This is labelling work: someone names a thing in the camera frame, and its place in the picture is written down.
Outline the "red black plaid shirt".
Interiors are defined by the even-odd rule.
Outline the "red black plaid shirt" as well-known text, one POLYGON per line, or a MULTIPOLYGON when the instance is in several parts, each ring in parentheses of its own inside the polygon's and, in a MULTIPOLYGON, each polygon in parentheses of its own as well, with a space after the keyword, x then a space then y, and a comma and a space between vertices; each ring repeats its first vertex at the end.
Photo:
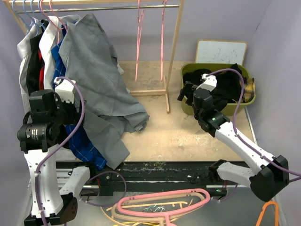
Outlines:
POLYGON ((40 49, 38 49, 38 56, 40 61, 40 73, 39 73, 39 90, 44 90, 44 69, 45 69, 45 63, 42 58, 42 54, 40 49))

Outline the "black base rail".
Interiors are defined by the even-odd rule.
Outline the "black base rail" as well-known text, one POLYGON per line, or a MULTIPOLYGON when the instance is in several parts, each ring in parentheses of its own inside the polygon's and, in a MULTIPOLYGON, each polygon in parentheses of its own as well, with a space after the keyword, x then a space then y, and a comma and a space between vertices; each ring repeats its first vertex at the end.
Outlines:
POLYGON ((84 185, 92 195, 112 196, 114 192, 165 192, 172 190, 207 188, 210 193, 225 194, 225 186, 235 182, 211 179, 211 161, 128 161, 112 173, 104 167, 105 175, 84 185))

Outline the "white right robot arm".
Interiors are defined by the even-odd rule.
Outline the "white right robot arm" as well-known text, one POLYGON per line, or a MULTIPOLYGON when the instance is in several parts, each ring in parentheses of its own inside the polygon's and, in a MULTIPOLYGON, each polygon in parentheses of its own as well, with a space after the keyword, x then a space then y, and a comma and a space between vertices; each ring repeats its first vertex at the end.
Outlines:
POLYGON ((238 129, 232 121, 214 106, 209 90, 185 82, 178 100, 187 97, 186 103, 193 107, 194 118, 204 132, 230 147, 247 167, 219 160, 210 166, 209 179, 214 184, 232 181, 251 188, 257 198, 270 201, 289 184, 289 164, 283 156, 274 155, 261 149, 238 129))

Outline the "light grey shirt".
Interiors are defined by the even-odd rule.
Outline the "light grey shirt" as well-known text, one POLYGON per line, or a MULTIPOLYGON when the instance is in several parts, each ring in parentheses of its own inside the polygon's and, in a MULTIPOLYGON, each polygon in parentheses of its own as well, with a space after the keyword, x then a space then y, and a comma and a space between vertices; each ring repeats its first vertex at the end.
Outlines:
POLYGON ((22 60, 19 68, 19 85, 25 113, 30 111, 29 95, 40 89, 40 38, 41 28, 33 25, 17 45, 17 51, 22 60))

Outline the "wooden clothes rack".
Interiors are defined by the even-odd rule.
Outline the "wooden clothes rack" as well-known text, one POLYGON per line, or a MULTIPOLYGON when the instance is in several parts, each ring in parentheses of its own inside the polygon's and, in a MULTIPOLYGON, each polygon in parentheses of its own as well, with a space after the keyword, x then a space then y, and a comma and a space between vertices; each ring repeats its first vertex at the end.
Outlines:
MULTIPOLYGON (((137 9, 138 10, 137 0, 135 2, 137 3, 136 6, 106 7, 106 8, 67 8, 67 9, 53 10, 52 9, 53 5, 55 5, 55 6, 56 5, 58 5, 58 6, 60 6, 60 5, 62 5, 62 6, 92 5, 92 4, 105 4, 105 3, 128 3, 128 1, 127 0, 34 0, 33 1, 33 9, 35 10, 35 13, 42 13, 44 16, 47 16, 48 12, 53 13, 55 15, 57 12, 106 11, 106 10, 123 10, 123 9, 124 10, 137 9)), ((21 20, 18 19, 17 16, 15 16, 12 11, 12 7, 11 7, 12 0, 4 0, 3 3, 7 7, 7 9, 10 11, 11 15, 14 17, 17 24, 21 28, 21 30, 24 33, 26 33, 23 22, 21 22, 21 20)), ((172 73, 172 68, 173 68, 178 34, 179 34, 179 30, 180 30, 183 6, 184 6, 183 0, 180 0, 178 4, 166 4, 166 9, 167 8, 178 8, 178 13, 177 13, 174 36, 173 36, 173 44, 172 44, 171 59, 170 59, 170 63, 169 63, 168 75, 165 76, 163 74, 164 88, 163 89, 154 89, 154 90, 134 90, 134 91, 130 92, 130 94, 134 97, 165 96, 167 113, 170 113, 168 90, 169 90, 169 83, 171 80, 171 73, 172 73)), ((15 8, 18 11, 22 10, 21 0, 16 0, 15 8)), ((30 11, 30 5, 29 5, 28 0, 26 2, 26 8, 28 11, 30 11)), ((163 4, 160 4, 160 5, 142 5, 141 4, 140 10, 142 11, 143 9, 145 10, 147 8, 163 9, 163 4)))

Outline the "pink wire hanger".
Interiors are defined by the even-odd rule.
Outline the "pink wire hanger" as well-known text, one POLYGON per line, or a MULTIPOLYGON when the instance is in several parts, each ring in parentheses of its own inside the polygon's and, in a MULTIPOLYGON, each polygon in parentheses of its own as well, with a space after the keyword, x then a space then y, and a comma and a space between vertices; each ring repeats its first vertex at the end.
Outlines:
POLYGON ((161 24, 161 44, 160 44, 160 80, 163 81, 163 69, 164 69, 164 17, 167 0, 162 1, 162 24, 161 24))

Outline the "blue checked shirt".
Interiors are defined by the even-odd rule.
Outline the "blue checked shirt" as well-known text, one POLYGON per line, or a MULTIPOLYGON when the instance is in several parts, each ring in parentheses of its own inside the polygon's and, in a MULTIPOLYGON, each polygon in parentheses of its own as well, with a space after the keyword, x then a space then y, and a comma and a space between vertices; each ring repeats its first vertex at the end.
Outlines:
MULTIPOLYGON (((54 79, 57 77, 64 77, 66 72, 66 67, 59 55, 59 49, 62 41, 63 39, 60 39, 60 41, 51 49, 52 57, 55 61, 54 79)), ((102 170, 107 163, 104 157, 98 152, 96 147, 88 138, 83 126, 80 126, 74 135, 69 139, 68 147, 76 156, 76 158, 83 162, 89 162, 93 164, 98 170, 102 170)))

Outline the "yellow plastic hanger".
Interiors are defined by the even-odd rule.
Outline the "yellow plastic hanger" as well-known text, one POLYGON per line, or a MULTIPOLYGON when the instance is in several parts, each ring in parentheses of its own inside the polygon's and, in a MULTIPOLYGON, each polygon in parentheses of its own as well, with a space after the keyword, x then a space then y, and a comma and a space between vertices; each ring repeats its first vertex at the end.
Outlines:
POLYGON ((160 223, 151 223, 151 222, 118 222, 114 226, 159 226, 160 223))

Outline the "pink hanger on rack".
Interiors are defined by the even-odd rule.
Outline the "pink hanger on rack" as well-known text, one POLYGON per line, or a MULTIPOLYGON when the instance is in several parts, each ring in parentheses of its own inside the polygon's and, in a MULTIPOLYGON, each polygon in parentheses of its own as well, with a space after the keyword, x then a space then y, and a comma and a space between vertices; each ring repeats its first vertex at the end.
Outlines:
POLYGON ((135 66, 135 81, 138 80, 138 65, 141 45, 141 35, 144 20, 144 9, 141 11, 141 1, 138 0, 138 16, 137 16, 137 45, 136 45, 136 66, 135 66))

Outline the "small whiteboard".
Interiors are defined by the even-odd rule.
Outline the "small whiteboard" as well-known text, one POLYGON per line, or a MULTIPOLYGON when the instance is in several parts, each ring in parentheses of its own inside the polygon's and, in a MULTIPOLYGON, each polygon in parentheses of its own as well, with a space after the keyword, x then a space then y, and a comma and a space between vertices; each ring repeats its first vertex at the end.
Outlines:
POLYGON ((247 46, 245 41, 199 40, 195 63, 242 65, 247 46))

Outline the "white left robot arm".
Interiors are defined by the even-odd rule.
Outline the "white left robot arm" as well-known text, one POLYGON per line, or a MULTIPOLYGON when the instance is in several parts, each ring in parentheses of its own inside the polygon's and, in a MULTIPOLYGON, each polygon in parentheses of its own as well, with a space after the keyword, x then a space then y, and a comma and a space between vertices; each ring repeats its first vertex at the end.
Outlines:
POLYGON ((97 178, 94 170, 83 165, 71 171, 62 188, 58 184, 54 150, 61 143, 61 129, 79 122, 80 113, 50 89, 32 92, 29 103, 31 110, 17 133, 32 188, 32 210, 24 225, 66 225, 77 215, 83 185, 91 185, 97 178))

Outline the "yellow plaid shirt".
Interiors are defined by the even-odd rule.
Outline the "yellow plaid shirt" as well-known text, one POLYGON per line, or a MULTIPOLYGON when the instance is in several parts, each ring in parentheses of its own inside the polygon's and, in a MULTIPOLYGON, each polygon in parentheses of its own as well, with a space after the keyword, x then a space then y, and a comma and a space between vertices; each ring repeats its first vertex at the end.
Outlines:
POLYGON ((243 77, 243 82, 239 81, 241 88, 243 88, 243 96, 241 103, 249 103, 255 97, 255 79, 243 77))

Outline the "white shirt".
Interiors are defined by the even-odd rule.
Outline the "white shirt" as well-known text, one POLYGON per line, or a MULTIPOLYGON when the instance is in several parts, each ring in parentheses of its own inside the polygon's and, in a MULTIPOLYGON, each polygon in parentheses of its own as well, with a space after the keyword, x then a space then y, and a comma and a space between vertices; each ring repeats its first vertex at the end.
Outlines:
POLYGON ((59 54, 59 49, 67 31, 61 21, 75 23, 78 19, 78 15, 68 15, 60 18, 56 16, 49 17, 49 24, 39 42, 39 48, 45 64, 44 89, 55 90, 55 78, 65 76, 66 67, 59 54))

